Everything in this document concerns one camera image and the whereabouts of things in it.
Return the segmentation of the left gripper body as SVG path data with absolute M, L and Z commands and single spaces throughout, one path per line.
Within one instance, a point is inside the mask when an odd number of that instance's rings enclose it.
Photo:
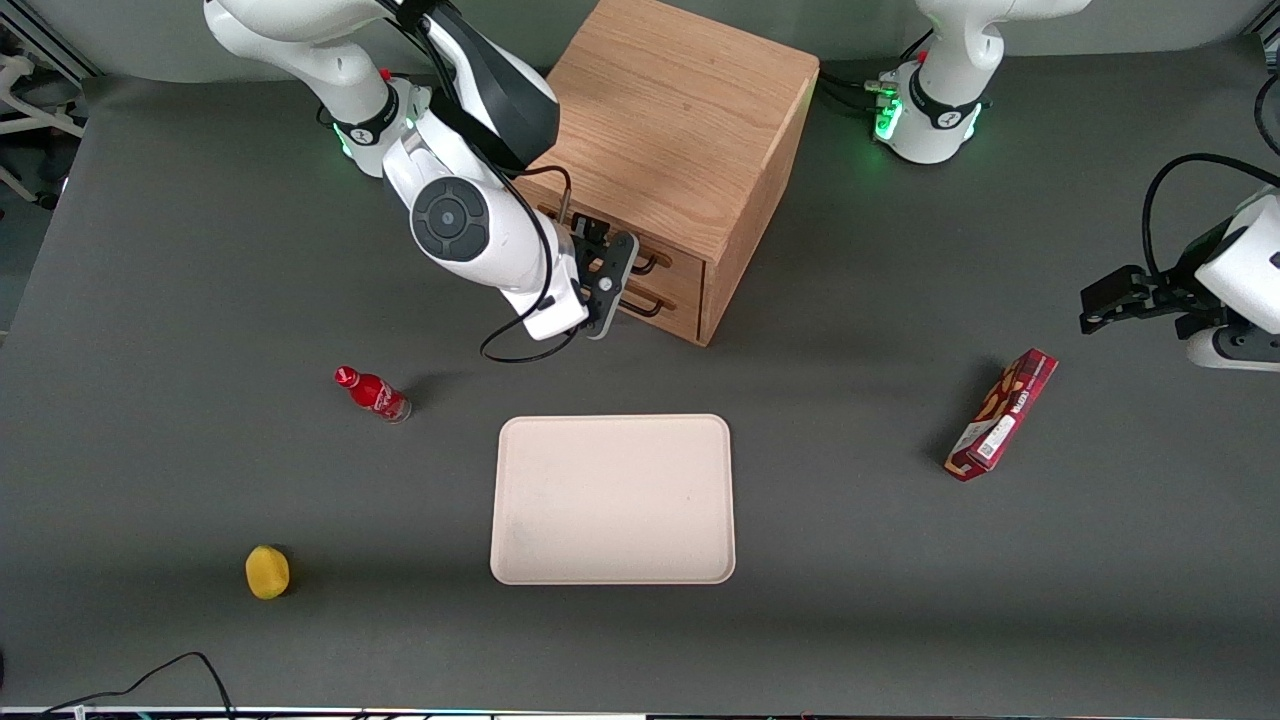
M 1196 270 L 1219 301 L 1270 334 L 1279 333 L 1279 199 L 1257 193 L 1228 222 L 1221 243 Z

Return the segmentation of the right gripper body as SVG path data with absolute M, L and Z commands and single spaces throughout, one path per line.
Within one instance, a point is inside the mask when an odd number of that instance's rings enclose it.
M 499 290 L 524 316 L 522 324 L 530 337 L 549 340 L 585 323 L 588 309 L 571 236 L 556 233 L 556 240 L 548 240 L 544 249 L 532 252 L 532 260 L 534 268 L 525 272 L 515 287 Z

